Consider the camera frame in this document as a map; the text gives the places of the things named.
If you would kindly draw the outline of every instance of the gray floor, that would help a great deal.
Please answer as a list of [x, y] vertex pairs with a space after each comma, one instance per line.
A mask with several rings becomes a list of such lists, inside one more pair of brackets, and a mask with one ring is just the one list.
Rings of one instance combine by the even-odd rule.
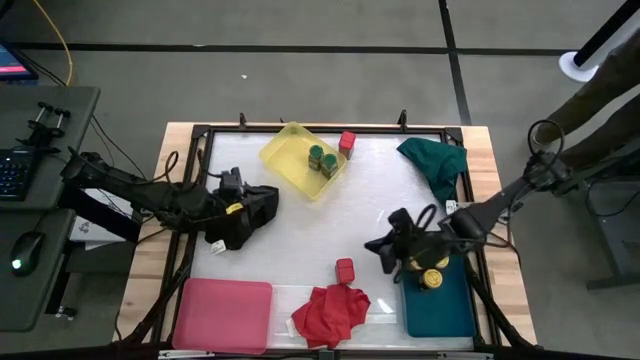
[[[622, 0], [448, 0], [454, 35], [467, 48], [579, 48]], [[52, 41], [30, 2], [0, 22], [0, 34]], [[235, 45], [445, 45], [436, 0], [42, 1], [70, 42]], [[61, 77], [60, 51], [30, 51]], [[74, 52], [75, 84], [102, 88], [96, 115], [141, 165], [154, 170], [168, 121], [249, 120], [459, 124], [446, 55]], [[556, 57], [461, 56], [474, 125], [489, 126], [504, 184], [528, 157], [525, 132], [579, 85]], [[569, 137], [601, 124], [618, 99]], [[87, 149], [104, 151], [91, 134]], [[118, 156], [120, 167], [131, 170]], [[640, 353], [640, 287], [587, 292], [609, 274], [577, 194], [533, 196], [514, 220], [539, 343], [612, 356]], [[4, 351], [95, 345], [110, 340], [124, 281], [83, 277], [69, 301], [77, 322], [43, 318], [32, 334], [0, 335]]]

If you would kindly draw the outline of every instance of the red cube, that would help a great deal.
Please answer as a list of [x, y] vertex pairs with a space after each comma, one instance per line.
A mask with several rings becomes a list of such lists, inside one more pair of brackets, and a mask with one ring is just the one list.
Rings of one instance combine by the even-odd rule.
[[353, 146], [356, 142], [356, 134], [343, 131], [340, 137], [340, 143], [338, 144], [339, 151], [347, 159], [351, 159], [351, 153], [353, 153]]
[[339, 259], [336, 262], [336, 276], [339, 284], [349, 285], [356, 279], [356, 271], [353, 268], [353, 260], [349, 258]]

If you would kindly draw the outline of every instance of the green cloth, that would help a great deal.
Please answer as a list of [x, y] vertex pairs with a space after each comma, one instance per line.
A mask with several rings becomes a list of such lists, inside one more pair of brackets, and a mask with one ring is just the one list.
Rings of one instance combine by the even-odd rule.
[[467, 171], [467, 150], [436, 141], [409, 138], [398, 151], [406, 156], [429, 181], [433, 195], [441, 204], [455, 199], [458, 174]]

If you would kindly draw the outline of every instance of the yellow plastic container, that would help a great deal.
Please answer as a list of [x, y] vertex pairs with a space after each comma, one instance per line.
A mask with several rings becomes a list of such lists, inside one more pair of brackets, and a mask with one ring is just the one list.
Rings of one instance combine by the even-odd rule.
[[[338, 171], [327, 179], [322, 172], [309, 167], [309, 149], [320, 145], [324, 154], [338, 158]], [[316, 200], [331, 185], [347, 163], [347, 158], [319, 137], [296, 122], [282, 128], [265, 147], [260, 150], [260, 159], [272, 170], [280, 173], [311, 200]]]

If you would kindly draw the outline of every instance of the person's leg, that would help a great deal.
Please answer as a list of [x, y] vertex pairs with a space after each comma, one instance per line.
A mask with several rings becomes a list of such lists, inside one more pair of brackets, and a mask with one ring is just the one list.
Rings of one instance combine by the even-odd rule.
[[581, 169], [593, 165], [640, 135], [640, 95], [613, 113], [609, 120], [559, 158], [567, 166]]
[[[600, 65], [593, 79], [587, 82], [569, 101], [549, 116], [569, 134], [593, 117], [611, 100], [640, 83], [640, 30], [624, 44], [614, 49]], [[535, 140], [550, 143], [560, 137], [549, 124], [538, 128]]]

